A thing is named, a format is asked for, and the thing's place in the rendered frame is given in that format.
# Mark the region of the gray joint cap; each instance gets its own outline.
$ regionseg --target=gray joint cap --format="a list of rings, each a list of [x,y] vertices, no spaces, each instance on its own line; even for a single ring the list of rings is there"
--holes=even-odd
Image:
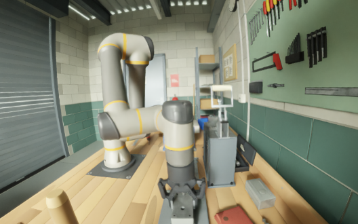
[[[153,44],[153,41],[149,37],[144,37],[144,38],[146,40],[146,43],[148,44],[149,51],[151,52],[151,60],[152,60],[154,58],[154,44]]]
[[[187,100],[166,101],[161,112],[166,120],[175,124],[189,124],[193,122],[193,105]]]
[[[97,119],[101,139],[115,140],[120,138],[118,129],[108,113],[99,113]]]

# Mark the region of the yellow handle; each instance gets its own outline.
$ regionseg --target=yellow handle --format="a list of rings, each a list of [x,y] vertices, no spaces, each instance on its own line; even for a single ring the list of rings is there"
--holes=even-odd
[[[270,12],[270,11],[271,11],[270,1],[269,1],[269,0],[266,0],[266,10],[267,10],[267,12]]]

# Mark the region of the red sign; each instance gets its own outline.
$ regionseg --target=red sign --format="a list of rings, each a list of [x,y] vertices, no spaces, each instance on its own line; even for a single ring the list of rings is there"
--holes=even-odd
[[[171,74],[170,75],[170,86],[171,87],[179,87],[179,74]]]

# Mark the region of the electrical outlet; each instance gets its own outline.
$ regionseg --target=electrical outlet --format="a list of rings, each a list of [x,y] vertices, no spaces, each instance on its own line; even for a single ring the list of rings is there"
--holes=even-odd
[[[239,94],[239,102],[246,103],[246,94]]]

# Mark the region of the shelving unit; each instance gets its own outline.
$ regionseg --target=shelving unit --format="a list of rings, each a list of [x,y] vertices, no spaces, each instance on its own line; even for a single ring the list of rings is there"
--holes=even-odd
[[[213,73],[213,81],[215,82],[214,71],[216,69],[220,69],[220,84],[222,84],[222,49],[219,47],[219,63],[199,63],[199,50],[196,48],[196,57],[195,57],[195,119],[200,118],[200,83],[199,76],[200,70],[210,70]]]

